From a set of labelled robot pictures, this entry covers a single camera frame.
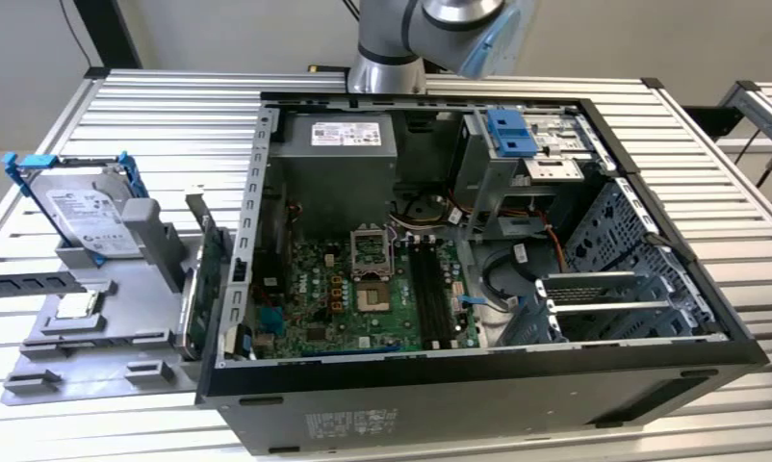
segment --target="green circuit board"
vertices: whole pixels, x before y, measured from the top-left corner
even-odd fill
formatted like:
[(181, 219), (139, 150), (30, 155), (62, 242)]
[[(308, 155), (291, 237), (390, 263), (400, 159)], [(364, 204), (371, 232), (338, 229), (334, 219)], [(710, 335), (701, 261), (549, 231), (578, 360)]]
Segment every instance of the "green circuit board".
[[(332, 266), (325, 264), (324, 256), (328, 253), (334, 255)], [(459, 287), (464, 287), (454, 245), (438, 245), (436, 255), (442, 266), (440, 275), (447, 282), (446, 298), (451, 300), (452, 284), (459, 283)], [(384, 283), (388, 303), (386, 311), (359, 310), (358, 298), (366, 297), (363, 288), (367, 281), (354, 282), (351, 269), (351, 241), (307, 241), (293, 246), (283, 306), (285, 332), (276, 335), (265, 357), (299, 358), (324, 353), (423, 349), (404, 243), (398, 242), (394, 246), (394, 274)], [(335, 303), (342, 303), (342, 310), (332, 309), (339, 308)], [(460, 325), (456, 346), (476, 347), (479, 341), (472, 309), (462, 311), (458, 317), (451, 312), (451, 322), (459, 322)]]

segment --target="white wall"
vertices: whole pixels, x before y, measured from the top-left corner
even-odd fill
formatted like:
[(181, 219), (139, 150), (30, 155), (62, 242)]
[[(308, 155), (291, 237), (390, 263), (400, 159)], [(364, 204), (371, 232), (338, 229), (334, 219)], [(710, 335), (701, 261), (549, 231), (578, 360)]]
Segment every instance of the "white wall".
[[(89, 57), (100, 63), (73, 2)], [(56, 0), (0, 0), (0, 150), (34, 150), (88, 66)]]
[(518, 74), (658, 77), (715, 104), (736, 80), (772, 81), (772, 0), (543, 0)]
[(118, 0), (144, 65), (304, 72), (351, 65), (356, 22), (340, 0)]

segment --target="metal bracket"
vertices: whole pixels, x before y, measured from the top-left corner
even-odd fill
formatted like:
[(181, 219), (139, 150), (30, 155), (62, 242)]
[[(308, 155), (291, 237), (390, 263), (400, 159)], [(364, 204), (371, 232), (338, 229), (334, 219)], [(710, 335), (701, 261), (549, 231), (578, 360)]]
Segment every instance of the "metal bracket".
[(772, 141), (772, 101), (761, 91), (736, 84), (719, 105), (737, 108)]
[(0, 298), (25, 295), (62, 295), (85, 292), (68, 271), (0, 274)]

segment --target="red wire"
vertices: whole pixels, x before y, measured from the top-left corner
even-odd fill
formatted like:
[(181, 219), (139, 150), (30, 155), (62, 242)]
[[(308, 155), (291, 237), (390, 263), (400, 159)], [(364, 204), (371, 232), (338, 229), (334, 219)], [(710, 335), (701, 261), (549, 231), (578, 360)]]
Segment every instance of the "red wire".
[(539, 216), (542, 220), (542, 224), (545, 224), (545, 229), (549, 232), (549, 236), (551, 236), (551, 240), (554, 241), (555, 246), (555, 258), (559, 262), (559, 271), (565, 272), (567, 270), (567, 264), (565, 263), (565, 253), (562, 253), (562, 245), (559, 244), (559, 239), (555, 236), (554, 229), (551, 228), (551, 224), (549, 223), (549, 219), (546, 218), (545, 214), (541, 210), (534, 211), (535, 214)]

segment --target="hard drive label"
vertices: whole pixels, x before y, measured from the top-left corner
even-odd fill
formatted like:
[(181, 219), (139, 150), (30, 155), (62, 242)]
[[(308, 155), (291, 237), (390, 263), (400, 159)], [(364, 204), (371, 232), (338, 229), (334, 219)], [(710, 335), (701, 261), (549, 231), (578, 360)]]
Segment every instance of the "hard drive label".
[(82, 246), (106, 257), (140, 251), (112, 199), (96, 190), (48, 190), (60, 220)]

